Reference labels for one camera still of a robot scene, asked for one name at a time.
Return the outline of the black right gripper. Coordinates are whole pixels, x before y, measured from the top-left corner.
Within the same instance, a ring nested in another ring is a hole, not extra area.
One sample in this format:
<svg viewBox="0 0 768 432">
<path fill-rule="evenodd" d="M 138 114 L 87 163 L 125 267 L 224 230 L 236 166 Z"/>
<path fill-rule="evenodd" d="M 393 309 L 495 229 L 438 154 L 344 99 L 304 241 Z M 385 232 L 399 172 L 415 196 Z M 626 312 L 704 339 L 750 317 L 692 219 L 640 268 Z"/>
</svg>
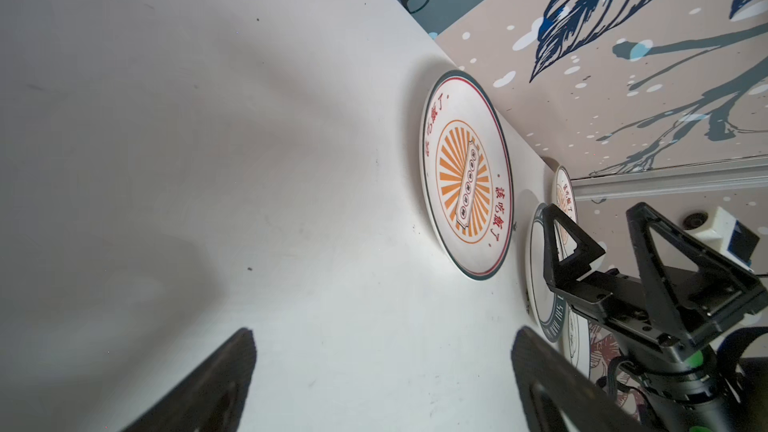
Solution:
<svg viewBox="0 0 768 432">
<path fill-rule="evenodd" d="M 591 272 L 606 253 L 556 204 L 544 207 L 543 278 L 575 311 L 663 360 L 684 360 L 767 308 L 767 288 L 645 202 L 626 212 L 640 279 Z M 511 363 L 530 431 L 646 431 L 533 329 Z"/>
</svg>

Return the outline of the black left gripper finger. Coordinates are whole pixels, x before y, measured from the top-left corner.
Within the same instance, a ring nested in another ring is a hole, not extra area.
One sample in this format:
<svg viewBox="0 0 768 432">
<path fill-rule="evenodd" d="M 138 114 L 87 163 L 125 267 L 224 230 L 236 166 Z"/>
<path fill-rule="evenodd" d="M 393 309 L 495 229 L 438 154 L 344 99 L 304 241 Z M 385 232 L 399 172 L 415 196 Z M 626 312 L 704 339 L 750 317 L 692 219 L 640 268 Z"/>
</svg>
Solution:
<svg viewBox="0 0 768 432">
<path fill-rule="evenodd" d="M 253 332 L 240 328 L 126 430 L 237 431 L 256 363 Z"/>
</svg>

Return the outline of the green rimmed plate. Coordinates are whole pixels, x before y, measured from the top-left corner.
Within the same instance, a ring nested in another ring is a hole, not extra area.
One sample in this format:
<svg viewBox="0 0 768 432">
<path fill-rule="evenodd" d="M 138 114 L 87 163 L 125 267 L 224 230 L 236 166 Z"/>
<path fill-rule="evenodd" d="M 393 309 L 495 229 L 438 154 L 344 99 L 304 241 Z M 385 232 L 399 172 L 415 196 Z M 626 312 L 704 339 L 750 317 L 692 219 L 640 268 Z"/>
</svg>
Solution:
<svg viewBox="0 0 768 432">
<path fill-rule="evenodd" d="M 538 331 L 555 348 L 561 349 L 567 328 L 567 303 L 550 291 L 544 280 L 545 234 L 540 203 L 533 214 L 526 245 L 526 284 L 533 321 Z"/>
</svg>

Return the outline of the orange sunburst plate corner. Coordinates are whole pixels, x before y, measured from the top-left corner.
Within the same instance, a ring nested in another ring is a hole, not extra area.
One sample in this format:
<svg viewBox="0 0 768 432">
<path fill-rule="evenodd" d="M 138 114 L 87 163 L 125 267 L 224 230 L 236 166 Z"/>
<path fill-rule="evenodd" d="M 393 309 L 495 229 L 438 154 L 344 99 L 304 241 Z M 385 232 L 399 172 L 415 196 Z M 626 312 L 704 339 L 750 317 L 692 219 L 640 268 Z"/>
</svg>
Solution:
<svg viewBox="0 0 768 432">
<path fill-rule="evenodd" d="M 563 166 L 559 166 L 554 172 L 551 200 L 556 204 L 573 222 L 578 222 L 575 196 L 572 188 L 571 178 Z"/>
</svg>

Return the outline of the orange sunburst plate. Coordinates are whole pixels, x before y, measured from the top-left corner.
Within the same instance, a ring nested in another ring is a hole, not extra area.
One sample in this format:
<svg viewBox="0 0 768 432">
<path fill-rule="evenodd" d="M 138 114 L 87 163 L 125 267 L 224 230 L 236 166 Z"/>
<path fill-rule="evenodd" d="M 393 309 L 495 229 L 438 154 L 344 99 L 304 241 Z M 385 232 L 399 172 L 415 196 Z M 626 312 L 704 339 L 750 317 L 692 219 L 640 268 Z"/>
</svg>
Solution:
<svg viewBox="0 0 768 432">
<path fill-rule="evenodd" d="M 425 100 L 418 139 L 422 191 L 441 247 L 470 279 L 493 277 L 511 247 L 514 222 L 501 118 L 474 78 L 451 70 Z"/>
</svg>

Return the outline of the white black pattern plate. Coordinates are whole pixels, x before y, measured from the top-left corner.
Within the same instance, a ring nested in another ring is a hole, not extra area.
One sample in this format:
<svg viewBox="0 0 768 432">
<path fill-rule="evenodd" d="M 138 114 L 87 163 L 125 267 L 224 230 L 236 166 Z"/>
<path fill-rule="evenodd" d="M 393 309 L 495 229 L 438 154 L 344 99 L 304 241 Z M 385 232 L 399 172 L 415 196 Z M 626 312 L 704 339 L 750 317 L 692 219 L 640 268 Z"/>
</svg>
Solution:
<svg viewBox="0 0 768 432">
<path fill-rule="evenodd" d="M 582 375 L 589 378 L 591 370 L 589 321 L 569 307 L 566 325 L 562 339 L 564 355 Z"/>
</svg>

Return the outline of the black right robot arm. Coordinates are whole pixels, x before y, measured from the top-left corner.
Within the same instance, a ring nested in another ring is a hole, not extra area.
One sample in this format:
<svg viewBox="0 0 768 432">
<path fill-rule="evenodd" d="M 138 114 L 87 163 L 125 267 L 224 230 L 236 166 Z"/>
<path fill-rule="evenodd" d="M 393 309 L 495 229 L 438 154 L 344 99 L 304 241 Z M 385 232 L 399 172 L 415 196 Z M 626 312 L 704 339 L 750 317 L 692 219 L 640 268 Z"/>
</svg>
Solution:
<svg viewBox="0 0 768 432">
<path fill-rule="evenodd" d="M 743 319 L 767 306 L 758 275 L 646 203 L 626 213 L 639 274 L 592 269 L 604 249 L 556 205 L 538 215 L 543 277 L 620 354 L 600 384 L 528 327 L 511 361 L 532 431 L 763 431 L 767 361 L 746 350 L 767 333 Z"/>
</svg>

